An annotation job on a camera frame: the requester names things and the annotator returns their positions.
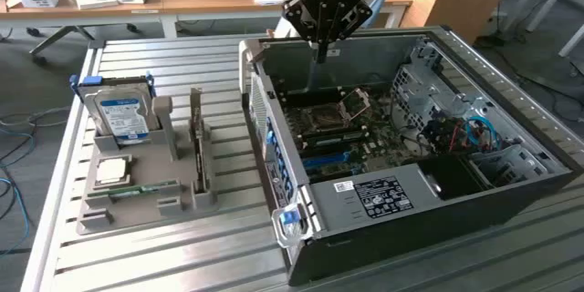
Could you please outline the CPU socket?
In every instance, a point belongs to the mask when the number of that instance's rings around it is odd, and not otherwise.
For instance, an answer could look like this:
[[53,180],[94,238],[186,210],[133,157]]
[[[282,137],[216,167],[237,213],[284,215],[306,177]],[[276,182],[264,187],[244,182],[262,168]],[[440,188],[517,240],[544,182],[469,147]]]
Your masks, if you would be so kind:
[[336,103],[301,107],[298,109],[298,127],[302,133],[330,131],[348,127]]

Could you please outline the grey parts rack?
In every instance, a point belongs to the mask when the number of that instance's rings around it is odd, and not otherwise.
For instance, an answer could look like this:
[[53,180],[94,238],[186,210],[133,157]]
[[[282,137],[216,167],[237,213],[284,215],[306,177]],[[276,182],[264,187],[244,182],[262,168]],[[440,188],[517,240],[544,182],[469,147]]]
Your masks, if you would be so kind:
[[[218,208],[218,195],[210,176],[210,190],[194,194],[196,178],[194,149],[189,134],[189,121],[184,126],[172,125],[172,99],[168,96],[154,98],[152,110],[161,128],[152,131],[150,140],[130,146],[108,147],[104,137],[96,137],[97,149],[90,159],[85,191],[80,203],[80,214],[76,219],[76,231],[81,235],[104,233],[110,230],[153,224],[170,220],[185,220],[201,217]],[[210,164],[210,128],[206,158]],[[104,159],[124,158],[128,160],[126,181],[110,185],[96,185],[97,165]],[[90,192],[129,187],[132,185],[153,185],[164,181],[177,180],[181,190],[162,191],[130,198],[113,200],[106,196],[89,198]]]

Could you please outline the silver CPU chip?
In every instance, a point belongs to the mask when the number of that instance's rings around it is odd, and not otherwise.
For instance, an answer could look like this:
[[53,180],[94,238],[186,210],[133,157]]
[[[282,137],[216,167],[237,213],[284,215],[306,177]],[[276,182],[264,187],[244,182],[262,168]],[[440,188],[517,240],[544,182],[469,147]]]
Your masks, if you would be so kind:
[[128,160],[124,158],[104,159],[97,165],[96,185],[110,185],[126,181]]

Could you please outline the open black PC case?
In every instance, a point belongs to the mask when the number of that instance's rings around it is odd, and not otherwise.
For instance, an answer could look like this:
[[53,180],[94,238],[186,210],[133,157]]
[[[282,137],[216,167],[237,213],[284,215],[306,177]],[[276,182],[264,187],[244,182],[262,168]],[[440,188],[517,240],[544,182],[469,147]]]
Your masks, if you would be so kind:
[[[461,116],[437,118],[422,131],[414,129],[430,150],[409,164],[417,164],[434,179],[442,204],[396,220],[329,233],[313,209],[309,185],[314,183],[302,167],[278,93],[364,85],[389,89],[394,95],[398,67],[421,37],[434,43],[449,62],[444,74],[464,104]],[[324,63],[313,61],[314,50],[298,38],[249,38],[238,51],[242,108],[268,209],[272,214],[274,209],[302,203],[313,226],[309,239],[290,248],[280,246],[293,286],[310,286],[464,235],[500,228],[537,200],[584,178],[584,140],[448,29],[362,31],[330,45]],[[528,149],[548,174],[496,187],[469,156],[512,145]]]

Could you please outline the metal disk bay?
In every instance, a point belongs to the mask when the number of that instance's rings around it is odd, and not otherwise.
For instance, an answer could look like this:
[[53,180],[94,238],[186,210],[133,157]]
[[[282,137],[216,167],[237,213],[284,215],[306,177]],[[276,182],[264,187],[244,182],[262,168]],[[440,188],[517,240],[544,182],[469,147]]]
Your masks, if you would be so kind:
[[492,186],[500,187],[548,174],[541,161],[520,145],[489,153],[474,153],[469,156],[480,172]]

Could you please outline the perforated metal drive cage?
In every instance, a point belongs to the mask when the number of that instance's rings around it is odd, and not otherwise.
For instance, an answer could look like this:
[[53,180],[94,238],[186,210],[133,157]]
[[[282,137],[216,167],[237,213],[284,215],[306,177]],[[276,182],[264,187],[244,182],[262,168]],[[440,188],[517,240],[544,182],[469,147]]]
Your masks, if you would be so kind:
[[434,43],[421,37],[393,79],[401,120],[418,131],[424,130],[428,121],[458,117],[464,113],[460,91],[444,74],[448,63]]

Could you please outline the grey power supply unit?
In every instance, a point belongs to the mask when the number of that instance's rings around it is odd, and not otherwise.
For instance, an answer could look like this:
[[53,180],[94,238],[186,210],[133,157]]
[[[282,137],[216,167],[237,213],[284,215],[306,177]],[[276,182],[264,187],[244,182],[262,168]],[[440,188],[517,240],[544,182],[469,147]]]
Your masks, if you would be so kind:
[[417,164],[309,185],[321,228],[344,233],[442,204],[441,188]]

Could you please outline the green motherboard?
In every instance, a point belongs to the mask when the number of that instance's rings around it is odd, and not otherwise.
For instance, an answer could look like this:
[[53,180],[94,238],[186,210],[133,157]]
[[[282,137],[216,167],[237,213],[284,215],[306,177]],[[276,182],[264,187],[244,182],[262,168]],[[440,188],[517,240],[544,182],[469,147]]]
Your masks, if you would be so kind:
[[[337,87],[293,94],[278,93],[285,122],[290,130],[293,143],[302,159],[348,153],[348,161],[305,169],[310,183],[320,183],[337,178],[356,176],[368,172],[393,168],[416,162],[430,150],[426,143],[414,134],[414,127],[397,124],[392,120],[394,95],[389,89],[358,86],[369,97],[370,107],[350,121],[348,127],[330,131],[302,133],[298,127],[298,109],[314,105],[336,103],[354,89]],[[342,142],[317,147],[305,143],[308,137],[334,133],[364,132],[365,137],[353,142]]]

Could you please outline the graphics card with metal bracket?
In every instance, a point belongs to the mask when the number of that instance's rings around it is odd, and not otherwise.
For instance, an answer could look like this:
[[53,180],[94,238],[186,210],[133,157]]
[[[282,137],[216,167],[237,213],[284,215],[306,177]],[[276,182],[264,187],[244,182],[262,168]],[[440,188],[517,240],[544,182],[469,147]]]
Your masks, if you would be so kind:
[[201,89],[190,88],[189,90],[189,134],[194,149],[194,166],[196,178],[193,181],[194,194],[202,194],[210,190],[212,168],[206,158],[206,149],[209,141],[209,130],[204,124],[201,113]]

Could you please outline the loose green RAM stick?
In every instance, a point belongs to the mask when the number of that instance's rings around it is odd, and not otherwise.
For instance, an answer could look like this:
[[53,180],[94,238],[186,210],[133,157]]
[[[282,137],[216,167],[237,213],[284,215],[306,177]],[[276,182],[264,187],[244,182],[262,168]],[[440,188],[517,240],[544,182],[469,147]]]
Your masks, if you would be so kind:
[[130,198],[133,196],[161,193],[162,191],[176,191],[181,190],[181,184],[177,180],[164,181],[153,185],[132,185],[129,187],[120,187],[114,189],[108,189],[102,191],[90,192],[88,194],[89,198],[97,198],[106,196],[113,200]]

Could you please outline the blue expansion slot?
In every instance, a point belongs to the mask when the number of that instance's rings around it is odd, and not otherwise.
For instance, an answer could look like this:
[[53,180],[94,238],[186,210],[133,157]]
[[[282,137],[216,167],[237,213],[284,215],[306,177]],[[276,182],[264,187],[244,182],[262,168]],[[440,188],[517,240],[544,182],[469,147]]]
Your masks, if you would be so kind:
[[338,153],[332,155],[324,155],[320,157],[312,157],[302,159],[302,166],[308,170],[310,168],[318,168],[324,165],[330,165],[333,163],[340,163],[348,161],[349,154]]

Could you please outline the hard disk with blue carrier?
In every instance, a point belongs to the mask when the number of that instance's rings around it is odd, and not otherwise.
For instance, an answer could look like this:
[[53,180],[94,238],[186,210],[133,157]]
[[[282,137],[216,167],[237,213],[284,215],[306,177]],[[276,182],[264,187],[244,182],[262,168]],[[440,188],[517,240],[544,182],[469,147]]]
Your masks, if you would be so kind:
[[153,76],[69,77],[69,86],[84,104],[97,135],[112,136],[118,145],[138,144],[158,130],[152,111],[154,98]]

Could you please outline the installed green RAM stick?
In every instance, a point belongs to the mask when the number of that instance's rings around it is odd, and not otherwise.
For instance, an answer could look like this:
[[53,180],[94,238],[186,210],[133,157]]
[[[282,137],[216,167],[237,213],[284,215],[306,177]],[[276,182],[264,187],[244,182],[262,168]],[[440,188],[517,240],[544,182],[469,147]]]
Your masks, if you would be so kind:
[[364,138],[365,135],[366,133],[364,132],[317,135],[313,137],[308,137],[305,143],[309,147],[317,147],[317,146],[324,146],[342,142],[353,142],[354,140],[360,140],[361,138]]

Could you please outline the metal socket cover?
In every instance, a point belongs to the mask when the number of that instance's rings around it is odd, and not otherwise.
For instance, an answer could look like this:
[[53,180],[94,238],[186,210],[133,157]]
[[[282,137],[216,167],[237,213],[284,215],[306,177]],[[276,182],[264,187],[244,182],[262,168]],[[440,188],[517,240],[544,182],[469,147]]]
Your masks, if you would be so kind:
[[348,121],[353,120],[369,107],[369,97],[361,88],[354,88],[338,102],[340,114]]

